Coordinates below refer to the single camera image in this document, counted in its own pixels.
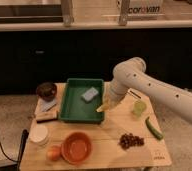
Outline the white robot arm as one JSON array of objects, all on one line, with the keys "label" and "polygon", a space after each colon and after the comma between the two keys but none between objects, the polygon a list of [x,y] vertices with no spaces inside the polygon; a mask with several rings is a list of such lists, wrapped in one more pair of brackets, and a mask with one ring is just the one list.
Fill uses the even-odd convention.
[{"label": "white robot arm", "polygon": [[148,76],[146,63],[140,57],[133,57],[117,64],[108,95],[111,102],[119,103],[130,88],[164,103],[181,118],[192,124],[192,93]]}]

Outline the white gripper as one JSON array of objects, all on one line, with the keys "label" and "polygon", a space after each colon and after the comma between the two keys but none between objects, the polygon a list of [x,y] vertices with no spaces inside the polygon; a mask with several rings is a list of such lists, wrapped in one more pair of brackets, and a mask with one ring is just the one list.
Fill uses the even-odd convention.
[{"label": "white gripper", "polygon": [[108,88],[104,96],[104,104],[107,109],[112,109],[116,107],[125,97],[126,92],[116,91],[113,88]]}]

